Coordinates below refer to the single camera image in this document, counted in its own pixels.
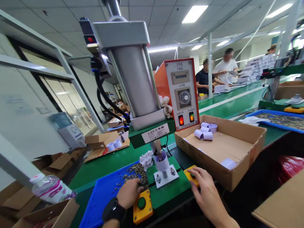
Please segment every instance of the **white cloth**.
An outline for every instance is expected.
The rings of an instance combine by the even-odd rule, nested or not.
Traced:
[[[141,163],[145,172],[147,171],[147,168],[150,168],[153,165],[152,156],[153,152],[149,150],[147,153],[139,157],[139,163]]]
[[[235,59],[231,59],[229,63],[226,63],[222,60],[219,64],[216,65],[213,73],[217,73],[217,72],[220,72],[220,71],[223,71],[223,70],[226,70],[227,72],[228,71],[233,71],[235,68],[238,68],[238,65],[237,65]],[[221,75],[218,76],[218,78],[223,83],[226,83],[226,84],[233,83],[233,76],[229,73],[221,74]]]
[[[166,114],[167,119],[173,118],[173,116],[171,115],[173,108],[172,108],[172,106],[168,105],[170,98],[167,96],[162,97],[161,95],[158,95],[158,97],[159,97],[159,101],[161,103],[161,107],[164,108],[164,113]]]
[[[269,119],[263,119],[263,118],[258,118],[255,116],[251,116],[251,117],[246,117],[243,120],[239,120],[239,122],[245,123],[245,124],[250,124],[253,126],[258,126],[260,121],[266,121],[266,122],[271,122]]]

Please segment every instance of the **wall socket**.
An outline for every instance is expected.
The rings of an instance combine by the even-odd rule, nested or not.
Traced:
[[[45,114],[51,112],[47,107],[36,107],[36,109],[40,112],[40,114]]]

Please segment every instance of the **blue plastic tray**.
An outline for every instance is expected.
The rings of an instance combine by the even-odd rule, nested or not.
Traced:
[[[304,118],[304,115],[294,114],[294,113],[291,113],[291,112],[272,111],[272,110],[266,110],[266,109],[261,109],[261,110],[258,110],[256,112],[250,113],[250,114],[246,115],[246,117],[256,116],[256,115],[259,115],[261,113],[269,113],[268,118],[270,120],[272,118],[272,116],[271,116],[272,114],[273,115],[284,115],[284,116]],[[260,123],[267,124],[267,125],[270,125],[270,126],[274,126],[274,127],[277,127],[277,128],[282,128],[282,129],[285,129],[285,130],[296,131],[298,133],[304,134],[304,130],[299,130],[299,129],[295,129],[295,128],[291,128],[291,127],[286,127],[286,126],[279,125],[279,124],[276,124],[276,123],[271,123],[271,122],[266,122],[266,121],[261,121]]]
[[[135,174],[135,172],[127,172],[127,169],[137,163],[139,163],[139,161],[110,173],[96,181],[79,228],[95,228],[103,225],[104,221],[101,216],[110,199],[117,196],[118,189],[113,192],[115,188],[119,188],[116,184],[121,183],[120,187],[122,187],[124,180],[121,176],[124,176],[125,174]]]

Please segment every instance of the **orange control box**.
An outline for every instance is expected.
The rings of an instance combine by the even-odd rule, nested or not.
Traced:
[[[200,124],[193,58],[165,60],[154,78],[158,94],[170,98],[176,131]]]

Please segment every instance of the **green push button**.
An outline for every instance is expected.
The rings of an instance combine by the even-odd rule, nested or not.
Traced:
[[[139,198],[137,206],[138,206],[138,208],[140,210],[144,209],[145,206],[146,206],[146,200],[145,200],[145,198],[143,198],[143,197]]]

